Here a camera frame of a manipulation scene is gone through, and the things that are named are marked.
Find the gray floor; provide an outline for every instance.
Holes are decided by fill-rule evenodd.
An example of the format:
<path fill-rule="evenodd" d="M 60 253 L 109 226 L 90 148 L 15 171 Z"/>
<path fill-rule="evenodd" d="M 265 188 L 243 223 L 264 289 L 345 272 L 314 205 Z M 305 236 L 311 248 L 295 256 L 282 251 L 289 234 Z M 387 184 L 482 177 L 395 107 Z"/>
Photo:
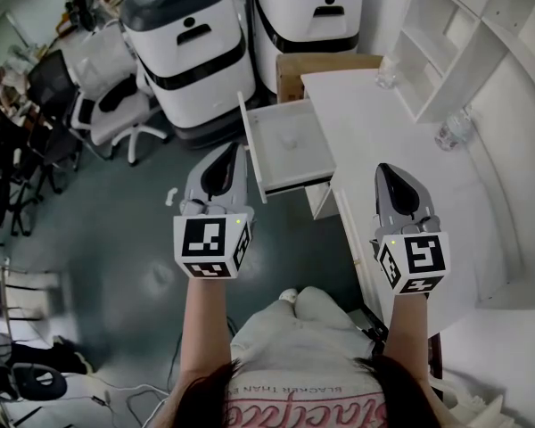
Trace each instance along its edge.
<path fill-rule="evenodd" d="M 98 366 L 96 376 L 109 383 L 166 388 L 188 282 L 174 262 L 172 218 L 188 172 L 208 151 L 188 151 L 175 139 L 161 145 L 142 135 L 142 161 L 135 168 L 127 164 L 126 147 L 113 161 L 85 154 L 79 172 L 65 178 L 63 194 L 45 189 L 32 236 L 8 238 L 6 252 L 13 264 L 60 275 L 59 288 L 49 294 L 49 319 L 36 323 L 36 329 L 47 341 L 54 333 L 77 340 Z M 262 204 L 251 164 L 248 186 L 257 223 L 240 276 L 227 284 L 228 315 L 243 325 L 282 290 L 307 285 L 328 291 L 342 307 L 354 309 L 361 301 L 360 290 L 340 219 L 314 221 L 303 191 Z M 179 194 L 169 208 L 165 198 L 171 187 Z M 20 304 L 23 295 L 17 294 Z M 16 331 L 32 335 L 28 325 Z M 94 379 L 71 377 L 65 398 L 103 399 L 106 390 L 115 424 L 137 426 L 124 404 L 134 391 L 114 391 Z M 144 420 L 156 402 L 146 393 L 132 406 Z M 15 419 L 35 406 L 16 403 L 8 408 Z M 23 427 L 68 424 L 111 426 L 111 413 L 87 399 L 58 400 L 46 403 Z"/>

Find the black stripe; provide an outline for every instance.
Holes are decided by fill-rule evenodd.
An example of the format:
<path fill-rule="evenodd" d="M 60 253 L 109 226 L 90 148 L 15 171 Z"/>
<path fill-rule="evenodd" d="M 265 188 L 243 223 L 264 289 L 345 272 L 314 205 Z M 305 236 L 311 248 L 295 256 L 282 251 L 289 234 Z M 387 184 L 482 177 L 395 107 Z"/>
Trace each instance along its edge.
<path fill-rule="evenodd" d="M 256 10 L 267 36 L 274 46 L 282 53 L 342 53 L 357 47 L 358 32 L 348 38 L 324 39 L 321 41 L 290 41 L 283 38 L 268 21 L 268 17 L 261 9 L 259 0 L 256 0 Z"/>
<path fill-rule="evenodd" d="M 309 187 L 310 185 L 323 184 L 325 182 L 329 182 L 332 177 L 333 175 L 320 177 L 319 179 L 313 179 L 312 181 L 299 182 L 298 184 L 286 185 L 285 187 L 277 187 L 276 189 L 273 189 L 273 190 L 266 190 L 266 195 L 285 192 L 286 190 L 298 189 L 300 187 Z"/>
<path fill-rule="evenodd" d="M 209 60 L 202 65 L 191 68 L 190 70 L 183 71 L 178 73 L 175 76 L 169 76 L 168 78 L 163 78 L 161 76 L 155 75 L 152 71 L 149 70 L 149 67 L 143 62 L 143 59 L 139 56 L 139 60 L 144 66 L 144 71 L 146 75 L 151 79 L 151 81 L 156 84 L 161 89 L 165 90 L 178 90 L 182 87 L 190 86 L 191 84 L 200 81 L 214 73 L 231 67 L 236 62 L 240 61 L 243 56 L 246 54 L 246 39 L 241 32 L 240 43 L 228 51 L 223 53 L 218 57 L 215 57 L 212 60 Z"/>

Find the person's arm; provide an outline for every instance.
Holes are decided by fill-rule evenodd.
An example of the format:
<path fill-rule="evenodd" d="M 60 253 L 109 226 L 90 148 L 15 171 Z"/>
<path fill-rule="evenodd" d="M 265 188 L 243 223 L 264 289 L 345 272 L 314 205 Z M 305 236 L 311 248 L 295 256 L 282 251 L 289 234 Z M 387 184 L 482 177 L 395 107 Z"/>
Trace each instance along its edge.
<path fill-rule="evenodd" d="M 180 375 L 155 427 L 170 428 L 186 387 L 232 360 L 224 281 L 189 280 L 182 331 Z"/>
<path fill-rule="evenodd" d="M 423 294 L 394 298 L 384 355 L 399 362 L 419 383 L 441 424 L 459 424 L 428 381 L 428 300 Z"/>
<path fill-rule="evenodd" d="M 6 94 L 3 92 L 3 89 L 0 89 L 0 103 L 4 106 L 6 114 L 10 115 L 12 113 L 12 108 L 10 106 L 10 100 L 6 97 Z"/>

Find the person sitting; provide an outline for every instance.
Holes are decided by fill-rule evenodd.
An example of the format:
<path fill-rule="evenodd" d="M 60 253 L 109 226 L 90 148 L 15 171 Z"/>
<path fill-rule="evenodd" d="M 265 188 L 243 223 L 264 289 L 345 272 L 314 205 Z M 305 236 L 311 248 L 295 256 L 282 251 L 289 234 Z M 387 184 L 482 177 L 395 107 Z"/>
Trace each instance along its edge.
<path fill-rule="evenodd" d="M 96 19 L 101 23 L 110 21 L 111 19 L 118 19 L 119 12 L 108 5 L 108 0 L 94 0 L 94 4 L 91 8 L 95 14 Z"/>
<path fill-rule="evenodd" d="M 26 96 L 29 88 L 28 76 L 20 74 L 11 68 L 0 67 L 0 104 L 11 115 L 13 103 L 12 99 L 6 93 L 5 87 L 12 87 L 20 96 Z"/>

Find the white object on floor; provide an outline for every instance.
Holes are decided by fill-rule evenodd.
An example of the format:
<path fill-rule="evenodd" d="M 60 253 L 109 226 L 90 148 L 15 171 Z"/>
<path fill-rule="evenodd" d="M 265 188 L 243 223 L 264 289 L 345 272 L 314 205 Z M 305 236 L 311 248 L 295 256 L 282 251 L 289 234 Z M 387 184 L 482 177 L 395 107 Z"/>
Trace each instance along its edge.
<path fill-rule="evenodd" d="M 512 417 L 501 414 L 503 395 L 499 395 L 490 404 L 479 396 L 470 393 L 459 383 L 443 381 L 430 376 L 430 385 L 444 393 L 451 393 L 457 404 L 449 411 L 462 424 L 471 428 L 520 428 Z"/>
<path fill-rule="evenodd" d="M 167 194 L 167 200 L 164 202 L 167 206 L 172 206 L 172 202 L 174 200 L 174 196 L 177 194 L 178 189 L 176 187 L 172 187 L 169 190 L 169 193 Z"/>
<path fill-rule="evenodd" d="M 284 290 L 281 295 L 279 295 L 279 299 L 289 301 L 291 304 L 295 304 L 295 301 L 297 301 L 297 295 L 299 295 L 297 290 L 287 289 Z"/>

